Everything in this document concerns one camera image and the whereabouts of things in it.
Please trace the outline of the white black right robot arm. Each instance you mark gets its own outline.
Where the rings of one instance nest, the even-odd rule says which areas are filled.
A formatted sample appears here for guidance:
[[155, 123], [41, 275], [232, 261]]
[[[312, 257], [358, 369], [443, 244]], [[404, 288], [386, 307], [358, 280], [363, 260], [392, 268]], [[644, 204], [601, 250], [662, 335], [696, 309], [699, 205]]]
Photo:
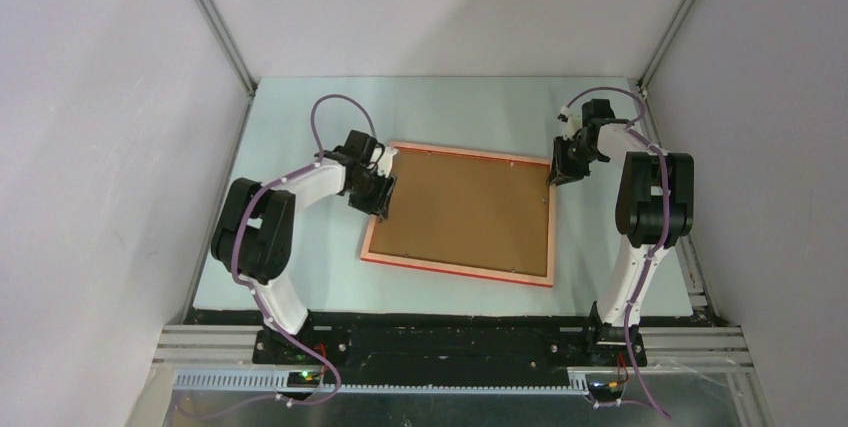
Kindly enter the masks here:
[[575, 358], [592, 366], [627, 362], [640, 344], [641, 308], [665, 256], [694, 223], [694, 159], [648, 140], [619, 118], [606, 99], [570, 105], [558, 119], [547, 183], [561, 186], [590, 174], [594, 162], [621, 169], [615, 225], [621, 236], [610, 281], [584, 321]]

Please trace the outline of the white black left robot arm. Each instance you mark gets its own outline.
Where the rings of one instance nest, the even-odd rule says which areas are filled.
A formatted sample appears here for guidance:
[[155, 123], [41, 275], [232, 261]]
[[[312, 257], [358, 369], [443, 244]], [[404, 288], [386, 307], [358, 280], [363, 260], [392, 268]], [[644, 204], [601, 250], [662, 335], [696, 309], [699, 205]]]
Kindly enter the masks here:
[[231, 184], [210, 253], [248, 289], [264, 323], [281, 332], [277, 349], [290, 362], [304, 363], [316, 350], [315, 335], [303, 328], [309, 311], [285, 272], [297, 214], [325, 198], [342, 196], [349, 207], [387, 219], [396, 154], [396, 148], [353, 130], [344, 144], [320, 150], [289, 174], [267, 183], [239, 178]]

